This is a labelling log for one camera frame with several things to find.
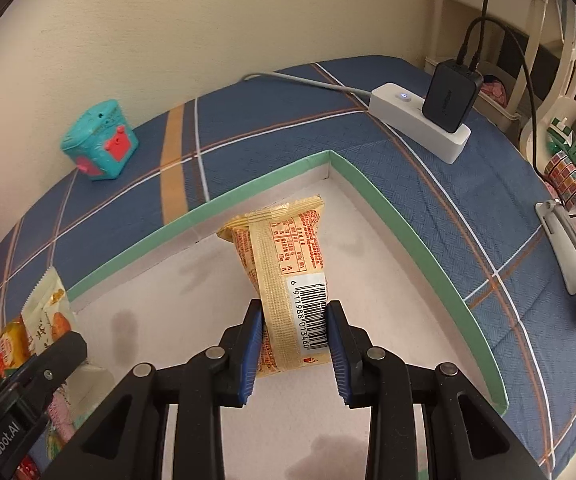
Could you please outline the pink cake snack pack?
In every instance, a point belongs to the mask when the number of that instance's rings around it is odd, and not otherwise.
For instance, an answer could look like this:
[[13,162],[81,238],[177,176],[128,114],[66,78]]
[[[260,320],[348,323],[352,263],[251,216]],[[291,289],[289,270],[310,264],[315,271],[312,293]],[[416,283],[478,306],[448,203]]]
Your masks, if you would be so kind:
[[74,436],[76,429],[66,397],[61,390],[53,393],[52,401],[48,406],[48,415],[61,440],[67,443]]

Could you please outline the white power strip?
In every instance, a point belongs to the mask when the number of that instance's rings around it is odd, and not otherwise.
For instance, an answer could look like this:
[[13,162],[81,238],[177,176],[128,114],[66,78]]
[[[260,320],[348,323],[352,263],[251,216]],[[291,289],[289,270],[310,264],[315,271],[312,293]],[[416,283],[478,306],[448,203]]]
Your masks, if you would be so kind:
[[353,93],[368,99],[368,113],[384,122],[387,126],[404,133],[411,140],[420,144],[442,162],[448,165],[454,164],[470,138],[471,130],[465,124],[461,124],[455,132],[448,132],[431,122],[422,114],[422,105],[425,99],[418,94],[387,82],[370,92],[342,84],[326,84],[312,79],[291,76],[279,73],[252,73],[242,77],[247,81],[256,77],[271,77],[296,84],[322,88],[332,91]]

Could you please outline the blue plaid tablecloth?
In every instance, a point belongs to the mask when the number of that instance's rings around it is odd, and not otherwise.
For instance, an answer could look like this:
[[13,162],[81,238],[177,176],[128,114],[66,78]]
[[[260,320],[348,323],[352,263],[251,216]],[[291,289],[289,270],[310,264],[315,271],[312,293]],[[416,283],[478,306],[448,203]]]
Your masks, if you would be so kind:
[[175,233],[317,164],[347,174],[432,272],[440,296],[482,353],[507,424],[544,471],[576,452],[576,298],[567,292],[534,207],[541,177],[479,114],[455,162],[370,116],[345,82],[394,82],[423,93],[430,78],[402,58],[359,56],[252,79],[145,122],[120,177],[74,171],[24,214],[0,249],[0,318],[18,315],[49,266],[70,292],[109,275],[165,234],[161,183],[171,174],[188,212]]

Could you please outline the black charger adapter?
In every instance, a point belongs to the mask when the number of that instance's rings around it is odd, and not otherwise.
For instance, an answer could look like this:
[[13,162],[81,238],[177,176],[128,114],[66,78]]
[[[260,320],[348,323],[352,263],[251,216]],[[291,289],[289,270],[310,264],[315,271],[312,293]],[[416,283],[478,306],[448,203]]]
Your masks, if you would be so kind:
[[[524,76],[524,88],[529,96],[532,160],[534,171],[539,174],[538,154],[536,154],[536,137],[538,136],[538,124],[536,123],[535,95],[531,78],[531,66],[528,65],[521,44],[515,33],[498,18],[488,15],[490,0],[482,1],[481,14],[468,25],[462,44],[459,47],[456,58],[449,58],[439,63],[434,70],[430,89],[422,105],[422,114],[436,125],[444,128],[449,133],[454,133],[464,122],[466,116],[474,107],[478,98],[483,76],[478,72],[478,65],[483,48],[484,31],[486,23],[497,25],[507,36],[512,38],[520,58],[520,66]],[[474,27],[480,25],[477,50],[472,55],[469,65],[465,64],[468,52],[468,44]]]

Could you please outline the beige orange barcode snack pack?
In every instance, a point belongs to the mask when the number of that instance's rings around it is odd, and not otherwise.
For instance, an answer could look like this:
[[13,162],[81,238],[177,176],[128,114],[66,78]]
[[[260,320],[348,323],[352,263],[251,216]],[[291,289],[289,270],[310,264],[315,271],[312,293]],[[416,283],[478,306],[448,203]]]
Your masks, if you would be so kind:
[[235,246],[262,303],[260,376],[330,361],[328,287],[318,239],[324,206],[314,195],[241,214],[217,232]]

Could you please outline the teal toy box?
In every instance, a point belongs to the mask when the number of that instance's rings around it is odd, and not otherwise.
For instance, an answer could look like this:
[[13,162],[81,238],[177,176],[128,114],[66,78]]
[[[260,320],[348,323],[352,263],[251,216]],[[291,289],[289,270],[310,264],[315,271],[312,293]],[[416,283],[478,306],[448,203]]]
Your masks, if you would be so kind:
[[117,100],[86,110],[64,134],[61,151],[90,180],[113,180],[139,146]]

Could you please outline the dark red milk pack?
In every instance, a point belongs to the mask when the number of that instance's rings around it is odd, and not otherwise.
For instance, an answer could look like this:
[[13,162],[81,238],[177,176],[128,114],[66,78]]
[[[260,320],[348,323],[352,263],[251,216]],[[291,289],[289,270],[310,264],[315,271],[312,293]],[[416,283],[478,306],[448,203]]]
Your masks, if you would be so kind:
[[14,480],[39,480],[40,470],[34,460],[26,455],[22,458],[21,463],[16,467]]

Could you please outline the white orange snack pack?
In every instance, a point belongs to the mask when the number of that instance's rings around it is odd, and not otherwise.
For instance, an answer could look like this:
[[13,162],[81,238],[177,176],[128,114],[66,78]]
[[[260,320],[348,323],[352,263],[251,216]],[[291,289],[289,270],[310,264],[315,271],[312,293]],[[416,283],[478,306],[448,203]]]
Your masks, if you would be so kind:
[[30,353],[39,356],[68,332],[79,332],[65,287],[54,266],[45,272],[21,311]]

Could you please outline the white tray green rim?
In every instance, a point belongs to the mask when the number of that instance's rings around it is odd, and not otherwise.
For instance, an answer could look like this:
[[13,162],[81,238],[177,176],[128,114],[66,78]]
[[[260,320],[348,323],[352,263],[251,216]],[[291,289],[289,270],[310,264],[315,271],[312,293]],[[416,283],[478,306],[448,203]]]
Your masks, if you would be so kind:
[[[424,367],[455,363],[504,412],[508,396],[480,326],[437,259],[383,194],[335,152],[304,157],[156,230],[68,296],[92,362],[116,378],[181,364],[238,324],[256,292],[218,229],[245,212],[319,196],[328,295],[371,341]],[[359,479],[367,410],[341,400],[328,364],[259,378],[222,412],[230,479]]]

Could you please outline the yellow cake pack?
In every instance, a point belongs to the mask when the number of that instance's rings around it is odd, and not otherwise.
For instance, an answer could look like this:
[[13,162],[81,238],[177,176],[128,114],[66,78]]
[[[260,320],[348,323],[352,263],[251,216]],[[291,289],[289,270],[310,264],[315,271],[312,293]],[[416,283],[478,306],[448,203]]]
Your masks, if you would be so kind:
[[0,334],[0,353],[6,374],[20,368],[32,356],[26,328],[20,316],[3,327]]

